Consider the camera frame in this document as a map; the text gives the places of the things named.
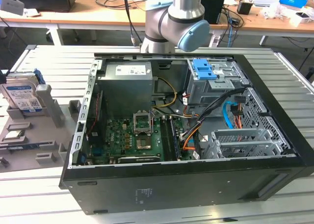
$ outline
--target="gray floor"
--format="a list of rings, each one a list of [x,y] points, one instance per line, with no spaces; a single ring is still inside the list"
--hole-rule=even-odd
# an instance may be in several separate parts
[[[18,35],[23,38],[27,44],[37,45],[52,45],[46,41],[46,29],[39,28],[18,28]],[[0,66],[1,69],[10,69],[17,58],[21,55],[25,49],[25,45],[18,39],[16,35],[12,38],[12,31],[9,31],[5,39],[0,39]],[[90,39],[90,32],[88,30],[78,30],[80,42],[74,41],[74,34],[72,30],[65,29],[62,31],[62,36],[65,45],[117,45],[128,46],[131,45],[130,32],[128,31],[97,31],[97,41],[92,42]],[[144,33],[140,33],[141,38],[144,38]],[[261,36],[239,36],[233,47],[251,47],[262,48],[259,46]],[[295,38],[298,41],[306,40],[306,38]],[[308,47],[310,51],[314,46],[314,39],[310,39],[306,42],[296,42],[299,46]],[[226,47],[227,43],[222,42],[221,47]],[[299,67],[308,52],[304,52],[304,49],[296,47],[289,42],[288,39],[283,37],[269,37],[266,45],[263,48],[271,48],[274,51],[281,52],[295,67]],[[314,52],[308,58],[304,64],[301,72],[306,74],[310,66],[314,67]]]

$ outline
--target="green circuit board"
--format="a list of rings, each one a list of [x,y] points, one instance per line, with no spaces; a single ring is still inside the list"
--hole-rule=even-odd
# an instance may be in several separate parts
[[[160,118],[154,118],[152,123],[151,144],[143,145],[143,138],[134,134],[133,118],[110,119],[107,121],[105,144],[103,146],[91,146],[89,148],[89,158],[94,164],[115,164],[121,157],[137,156],[157,156],[161,161],[165,161],[160,133]],[[183,132],[183,125],[180,118],[173,120],[176,135],[179,137]],[[137,128],[146,128],[149,124],[145,120],[137,121]],[[189,155],[184,154],[183,160],[189,160]]]

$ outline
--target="black computer chassis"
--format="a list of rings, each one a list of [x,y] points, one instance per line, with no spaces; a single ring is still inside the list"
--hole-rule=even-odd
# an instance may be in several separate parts
[[[297,157],[80,169],[67,169],[66,161],[60,188],[69,189],[90,215],[267,200],[294,179],[312,174],[311,146],[245,56],[230,57],[249,79]]]

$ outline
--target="desk leg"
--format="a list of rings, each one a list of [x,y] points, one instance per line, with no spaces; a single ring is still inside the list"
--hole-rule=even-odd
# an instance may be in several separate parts
[[[6,33],[4,31],[4,27],[0,27],[0,38],[6,38]]]
[[[90,36],[92,41],[97,41],[96,30],[90,30]]]
[[[267,41],[267,39],[268,39],[268,36],[263,36],[260,41],[260,46],[263,46],[265,42]]]
[[[220,37],[224,30],[214,30],[210,39],[209,47],[218,47]]]
[[[63,40],[62,40],[62,35],[60,32],[60,29],[56,28],[50,28],[50,34],[52,37],[52,41],[55,46],[62,46],[63,45]]]

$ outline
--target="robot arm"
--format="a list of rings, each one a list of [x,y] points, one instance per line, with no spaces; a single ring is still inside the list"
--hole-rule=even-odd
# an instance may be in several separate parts
[[[142,53],[173,53],[174,47],[191,52],[209,35],[201,0],[150,0],[146,3]]]

